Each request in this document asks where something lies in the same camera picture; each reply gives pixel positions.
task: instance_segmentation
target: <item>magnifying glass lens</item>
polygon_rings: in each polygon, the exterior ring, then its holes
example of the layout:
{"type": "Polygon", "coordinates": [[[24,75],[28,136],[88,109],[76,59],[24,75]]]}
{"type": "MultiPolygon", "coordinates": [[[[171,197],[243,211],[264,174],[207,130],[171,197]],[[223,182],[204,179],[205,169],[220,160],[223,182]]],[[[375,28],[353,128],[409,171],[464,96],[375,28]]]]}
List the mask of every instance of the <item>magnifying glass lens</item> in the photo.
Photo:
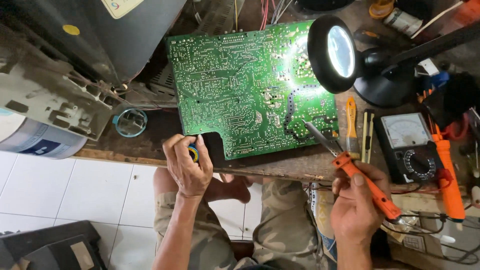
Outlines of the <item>magnifying glass lens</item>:
{"type": "Polygon", "coordinates": [[[340,76],[352,76],[355,67],[352,41],[345,30],[337,25],[328,32],[328,55],[340,76]]]}

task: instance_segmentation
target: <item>yellow sticker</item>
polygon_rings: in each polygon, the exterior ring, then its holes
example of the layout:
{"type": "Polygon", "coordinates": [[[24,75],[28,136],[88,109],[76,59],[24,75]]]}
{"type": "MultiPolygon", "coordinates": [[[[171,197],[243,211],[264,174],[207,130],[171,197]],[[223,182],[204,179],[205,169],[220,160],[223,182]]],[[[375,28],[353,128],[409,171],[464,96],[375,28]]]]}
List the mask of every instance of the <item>yellow sticker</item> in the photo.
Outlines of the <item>yellow sticker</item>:
{"type": "Polygon", "coordinates": [[[80,34],[80,30],[78,27],[73,25],[64,25],[62,26],[63,30],[70,35],[78,36],[80,34]]]}
{"type": "Polygon", "coordinates": [[[144,0],[102,0],[114,19],[120,19],[143,1],[144,0]]]}

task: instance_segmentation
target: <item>knee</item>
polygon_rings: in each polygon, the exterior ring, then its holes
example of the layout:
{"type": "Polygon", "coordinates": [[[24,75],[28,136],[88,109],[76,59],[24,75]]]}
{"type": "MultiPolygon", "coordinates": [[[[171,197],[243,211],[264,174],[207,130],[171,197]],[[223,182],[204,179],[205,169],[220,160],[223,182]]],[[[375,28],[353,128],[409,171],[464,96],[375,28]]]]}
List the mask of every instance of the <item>knee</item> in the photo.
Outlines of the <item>knee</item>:
{"type": "Polygon", "coordinates": [[[153,174],[155,196],[161,193],[178,191],[179,187],[166,168],[158,167],[153,174]]]}

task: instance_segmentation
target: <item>printed circuit board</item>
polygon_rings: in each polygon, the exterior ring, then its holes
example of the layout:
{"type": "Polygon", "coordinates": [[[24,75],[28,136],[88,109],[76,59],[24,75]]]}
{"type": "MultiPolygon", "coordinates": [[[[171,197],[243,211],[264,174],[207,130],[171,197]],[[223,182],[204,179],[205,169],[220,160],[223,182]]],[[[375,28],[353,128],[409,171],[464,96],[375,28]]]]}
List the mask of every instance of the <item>printed circuit board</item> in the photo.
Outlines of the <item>printed circuit board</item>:
{"type": "Polygon", "coordinates": [[[226,160],[315,144],[301,119],[338,138],[334,95],[307,55],[312,22],[170,37],[184,134],[219,133],[226,160]]]}

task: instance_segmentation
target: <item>black lamp base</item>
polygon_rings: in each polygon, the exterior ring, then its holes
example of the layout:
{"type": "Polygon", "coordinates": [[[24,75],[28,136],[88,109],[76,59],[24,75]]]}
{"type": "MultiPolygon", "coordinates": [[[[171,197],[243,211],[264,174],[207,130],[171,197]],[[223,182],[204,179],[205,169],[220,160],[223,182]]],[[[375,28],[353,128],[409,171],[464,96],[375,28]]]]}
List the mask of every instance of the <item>black lamp base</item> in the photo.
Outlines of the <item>black lamp base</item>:
{"type": "Polygon", "coordinates": [[[415,91],[414,68],[397,67],[391,74],[366,74],[357,78],[353,88],[369,104],[381,108],[396,108],[410,100],[415,91]]]}

